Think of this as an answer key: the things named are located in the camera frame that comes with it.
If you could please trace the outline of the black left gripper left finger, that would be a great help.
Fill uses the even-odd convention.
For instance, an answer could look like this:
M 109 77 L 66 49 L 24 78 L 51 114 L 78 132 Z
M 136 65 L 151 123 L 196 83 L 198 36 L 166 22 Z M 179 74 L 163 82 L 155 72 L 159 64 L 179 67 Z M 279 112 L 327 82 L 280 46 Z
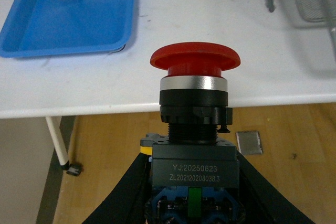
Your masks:
M 145 203 L 151 194 L 150 169 L 149 156 L 140 153 L 84 223 L 145 223 Z

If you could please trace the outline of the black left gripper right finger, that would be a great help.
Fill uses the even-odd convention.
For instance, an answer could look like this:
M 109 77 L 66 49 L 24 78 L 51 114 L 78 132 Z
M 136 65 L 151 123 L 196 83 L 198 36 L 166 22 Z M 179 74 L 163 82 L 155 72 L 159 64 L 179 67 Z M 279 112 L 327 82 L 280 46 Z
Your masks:
M 237 159 L 240 165 L 239 200 L 246 211 L 244 223 L 313 223 L 242 154 L 238 153 Z

